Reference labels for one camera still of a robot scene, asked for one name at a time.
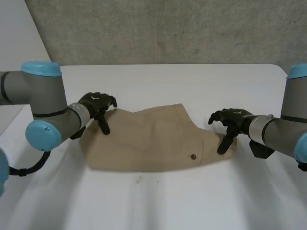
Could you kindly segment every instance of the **concrete wall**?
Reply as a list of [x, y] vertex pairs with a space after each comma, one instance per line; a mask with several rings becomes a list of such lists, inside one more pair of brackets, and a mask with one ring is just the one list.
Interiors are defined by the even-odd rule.
[[307, 62], [305, 0], [26, 0], [63, 65]]

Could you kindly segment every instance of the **beige fabric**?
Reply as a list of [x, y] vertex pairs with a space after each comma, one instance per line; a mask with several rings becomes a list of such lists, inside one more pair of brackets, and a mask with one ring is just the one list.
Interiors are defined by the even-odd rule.
[[104, 135], [93, 122], [80, 139], [92, 169], [178, 170], [226, 160], [236, 151], [235, 140], [225, 155], [217, 154], [223, 135], [197, 128], [182, 104], [135, 113], [118, 109], [107, 112], [106, 119], [110, 135]]

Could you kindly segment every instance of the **blue joint cap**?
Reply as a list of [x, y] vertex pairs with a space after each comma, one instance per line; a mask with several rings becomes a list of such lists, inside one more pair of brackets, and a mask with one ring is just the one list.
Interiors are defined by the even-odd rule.
[[39, 151], [51, 151], [62, 143], [61, 133], [53, 124], [35, 120], [25, 130], [25, 137], [30, 145]]
[[298, 139], [294, 148], [294, 157], [299, 162], [307, 163], [307, 133]]
[[0, 196], [4, 191], [4, 182], [8, 179], [9, 163], [6, 155], [2, 149], [0, 149]]
[[307, 63], [297, 64], [291, 67], [287, 79], [307, 77]]
[[23, 63], [21, 71], [44, 77], [62, 76], [59, 64], [52, 61], [28, 61]]

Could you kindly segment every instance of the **black cable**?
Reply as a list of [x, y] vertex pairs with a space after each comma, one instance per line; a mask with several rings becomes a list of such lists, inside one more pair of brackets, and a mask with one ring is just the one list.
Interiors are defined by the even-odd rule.
[[9, 173], [8, 175], [13, 175], [13, 176], [27, 176], [28, 174], [35, 173], [36, 171], [40, 170], [46, 161], [48, 160], [50, 156], [51, 151], [49, 152], [44, 152], [42, 158], [31, 168], [28, 169], [15, 169], [9, 166]]

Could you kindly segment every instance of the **white wall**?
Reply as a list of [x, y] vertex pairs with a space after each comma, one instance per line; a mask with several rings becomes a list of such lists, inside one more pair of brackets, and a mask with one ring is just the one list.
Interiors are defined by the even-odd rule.
[[[29, 60], [49, 60], [24, 0], [0, 0], [0, 71], [19, 70]], [[23, 106], [0, 107], [0, 134]]]

